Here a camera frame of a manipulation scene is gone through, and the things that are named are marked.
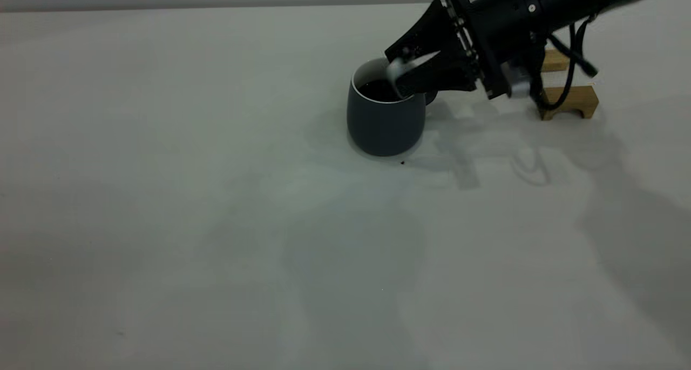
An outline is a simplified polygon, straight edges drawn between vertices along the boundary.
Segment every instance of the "table surface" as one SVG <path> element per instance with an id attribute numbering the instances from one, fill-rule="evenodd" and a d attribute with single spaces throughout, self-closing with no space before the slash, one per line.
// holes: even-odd
<path id="1" fill-rule="evenodd" d="M 691 0 L 590 27 L 592 121 L 448 92 L 368 157 L 424 9 L 0 15 L 0 368 L 688 368 Z"/>

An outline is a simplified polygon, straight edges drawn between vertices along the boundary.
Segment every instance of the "gray mug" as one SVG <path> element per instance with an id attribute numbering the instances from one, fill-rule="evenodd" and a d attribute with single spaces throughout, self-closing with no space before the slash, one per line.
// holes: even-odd
<path id="1" fill-rule="evenodd" d="M 437 96 L 411 95 L 397 102 L 378 102 L 358 90 L 375 80 L 387 79 L 388 60 L 379 58 L 360 66 L 350 80 L 348 132 L 355 144 L 373 156 L 404 153 L 415 146 L 425 127 L 425 107 Z"/>

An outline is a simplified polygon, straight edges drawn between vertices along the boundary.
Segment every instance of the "coffee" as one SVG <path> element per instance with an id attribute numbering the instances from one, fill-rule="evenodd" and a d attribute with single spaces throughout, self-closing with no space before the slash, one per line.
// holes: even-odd
<path id="1" fill-rule="evenodd" d="M 390 82 L 385 79 L 368 82 L 360 86 L 358 91 L 368 99 L 377 102 L 393 103 L 401 100 Z"/>

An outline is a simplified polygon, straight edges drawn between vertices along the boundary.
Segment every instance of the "wooden stand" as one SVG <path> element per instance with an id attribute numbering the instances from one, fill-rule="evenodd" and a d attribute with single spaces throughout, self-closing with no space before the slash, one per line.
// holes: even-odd
<path id="1" fill-rule="evenodd" d="M 561 88 L 545 88 L 543 99 L 553 104 L 561 97 L 563 91 Z M 598 104 L 600 104 L 600 99 L 598 99 L 598 95 L 595 94 L 595 89 L 592 86 L 574 86 L 568 92 L 566 101 L 559 109 L 555 111 L 540 109 L 540 117 L 544 121 L 549 121 L 560 112 L 575 111 L 583 119 L 592 119 Z"/>
<path id="2" fill-rule="evenodd" d="M 568 57 L 558 52 L 557 50 L 546 50 L 545 63 L 543 64 L 543 72 L 563 72 L 568 70 L 570 61 Z M 548 103 L 555 103 L 561 97 L 564 89 L 562 88 L 545 88 L 543 99 Z M 595 110 L 600 104 L 598 95 L 595 94 L 595 89 L 592 86 L 573 86 L 568 92 L 568 97 L 564 104 L 555 111 L 548 111 L 545 109 L 538 109 L 540 117 L 544 121 L 549 121 L 560 112 L 578 112 L 583 119 L 592 119 Z"/>

